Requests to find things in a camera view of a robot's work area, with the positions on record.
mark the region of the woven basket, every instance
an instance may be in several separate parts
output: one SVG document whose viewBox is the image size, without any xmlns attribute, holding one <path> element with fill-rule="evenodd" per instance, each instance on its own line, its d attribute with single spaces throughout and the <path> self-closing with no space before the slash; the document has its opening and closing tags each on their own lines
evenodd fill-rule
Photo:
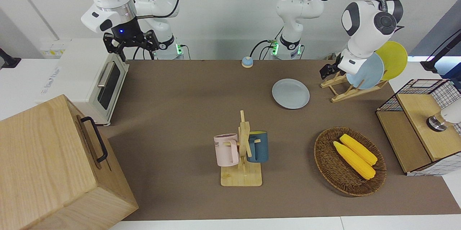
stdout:
<svg viewBox="0 0 461 230">
<path fill-rule="evenodd" d="M 360 176 L 336 151 L 333 141 L 347 133 L 363 144 L 377 157 L 373 165 L 374 178 L 366 180 Z M 351 196 L 366 196 L 375 193 L 386 179 L 386 164 L 378 148 L 364 135 L 350 128 L 330 128 L 318 135 L 314 145 L 314 158 L 322 176 L 336 189 Z"/>
</svg>

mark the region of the yellow plate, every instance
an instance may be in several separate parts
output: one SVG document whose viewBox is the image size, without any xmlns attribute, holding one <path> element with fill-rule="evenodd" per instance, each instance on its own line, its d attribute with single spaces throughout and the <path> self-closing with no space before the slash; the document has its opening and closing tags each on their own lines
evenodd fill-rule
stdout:
<svg viewBox="0 0 461 230">
<path fill-rule="evenodd" d="M 408 54 L 405 48 L 395 41 L 387 41 L 376 50 L 384 63 L 385 74 L 382 80 L 389 80 L 400 75 L 407 66 Z"/>
</svg>

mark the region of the corn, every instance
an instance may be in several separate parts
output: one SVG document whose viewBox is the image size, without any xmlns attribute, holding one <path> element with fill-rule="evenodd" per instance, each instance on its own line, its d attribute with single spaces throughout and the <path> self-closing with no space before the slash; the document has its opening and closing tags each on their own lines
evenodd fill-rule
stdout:
<svg viewBox="0 0 461 230">
<path fill-rule="evenodd" d="M 349 147 L 352 151 L 354 151 L 360 158 L 362 158 L 364 161 L 366 161 L 368 164 L 371 166 L 375 165 L 377 162 L 377 158 L 374 154 L 372 154 L 371 151 L 369 151 L 365 146 L 363 146 L 361 143 L 357 142 L 354 138 L 350 137 L 347 134 L 343 134 L 339 138 L 341 142 Z"/>
<path fill-rule="evenodd" d="M 339 155 L 341 155 L 344 160 L 347 161 L 347 163 L 357 171 L 360 176 L 362 176 L 364 179 L 369 180 L 373 178 L 376 174 L 376 171 L 368 164 L 366 161 L 364 161 L 362 158 L 360 158 L 355 152 L 353 152 L 351 149 L 349 149 L 347 146 L 342 145 L 341 143 L 338 143 L 336 141 L 333 141 L 333 145 L 336 148 L 336 151 L 338 151 Z"/>
</svg>

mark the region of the plate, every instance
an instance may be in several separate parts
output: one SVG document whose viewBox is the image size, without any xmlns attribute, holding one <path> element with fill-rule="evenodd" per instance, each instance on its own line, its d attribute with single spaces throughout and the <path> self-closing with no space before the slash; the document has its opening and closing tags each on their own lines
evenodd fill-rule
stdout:
<svg viewBox="0 0 461 230">
<path fill-rule="evenodd" d="M 341 142 L 339 138 L 345 133 L 377 157 L 377 162 L 373 165 L 376 171 L 373 178 L 369 180 L 362 178 L 336 151 L 333 141 Z M 350 128 L 336 127 L 321 132 L 315 140 L 314 159 L 326 181 L 339 191 L 354 197 L 375 193 L 384 184 L 387 176 L 384 158 L 376 145 L 361 133 Z"/>
<path fill-rule="evenodd" d="M 387 41 L 381 48 L 376 51 L 384 63 L 386 73 L 382 80 L 389 80 L 400 75 L 408 62 L 408 54 L 400 43 L 396 41 Z"/>
<path fill-rule="evenodd" d="M 354 87 L 367 90 L 374 87 L 382 78 L 384 74 L 384 64 L 382 59 L 376 53 L 373 53 L 360 67 L 357 74 L 346 74 L 347 80 Z"/>
<path fill-rule="evenodd" d="M 279 105 L 291 110 L 304 107 L 310 98 L 308 88 L 296 79 L 280 79 L 275 82 L 272 96 Z"/>
</svg>

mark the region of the blue mug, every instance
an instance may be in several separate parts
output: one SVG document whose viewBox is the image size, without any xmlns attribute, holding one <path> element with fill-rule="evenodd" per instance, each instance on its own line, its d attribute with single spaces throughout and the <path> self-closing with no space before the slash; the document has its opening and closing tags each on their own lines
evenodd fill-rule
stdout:
<svg viewBox="0 0 461 230">
<path fill-rule="evenodd" d="M 248 139 L 251 150 L 251 157 L 247 161 L 251 163 L 264 163 L 269 159 L 269 146 L 267 143 L 266 131 L 252 131 Z"/>
</svg>

